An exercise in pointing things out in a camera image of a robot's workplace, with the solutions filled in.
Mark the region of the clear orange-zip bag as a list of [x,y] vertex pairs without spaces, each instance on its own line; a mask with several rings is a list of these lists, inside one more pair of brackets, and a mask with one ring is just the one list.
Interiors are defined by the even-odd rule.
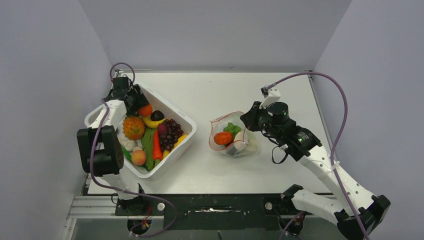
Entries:
[[234,111],[210,121],[209,147],[232,158],[253,156],[260,151],[255,135],[241,120],[242,111]]

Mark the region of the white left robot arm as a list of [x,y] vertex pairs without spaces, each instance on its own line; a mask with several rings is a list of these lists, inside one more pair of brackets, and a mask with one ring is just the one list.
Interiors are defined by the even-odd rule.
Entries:
[[101,100],[98,116],[76,133],[81,165],[95,184],[117,194],[119,216],[139,216],[148,212],[148,203],[141,185],[132,185],[120,173],[125,155],[117,130],[122,117],[147,100],[127,76],[111,80],[112,87]]

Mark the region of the green lettuce head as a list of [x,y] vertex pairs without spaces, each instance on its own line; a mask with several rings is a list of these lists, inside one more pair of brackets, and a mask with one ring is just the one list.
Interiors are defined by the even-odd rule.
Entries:
[[241,127],[238,125],[233,124],[232,122],[228,122],[227,126],[223,128],[224,132],[231,133],[232,137],[234,138],[240,131]]

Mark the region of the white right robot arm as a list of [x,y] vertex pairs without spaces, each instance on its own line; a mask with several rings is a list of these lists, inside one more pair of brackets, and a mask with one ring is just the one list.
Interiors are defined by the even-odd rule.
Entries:
[[296,162],[311,171],[334,195],[333,199],[294,184],[282,194],[281,207],[289,214],[298,211],[321,217],[337,226],[348,240],[364,240],[382,222],[391,203],[354,180],[307,128],[289,117],[289,107],[274,102],[266,108],[256,101],[240,117],[252,132],[261,132]]

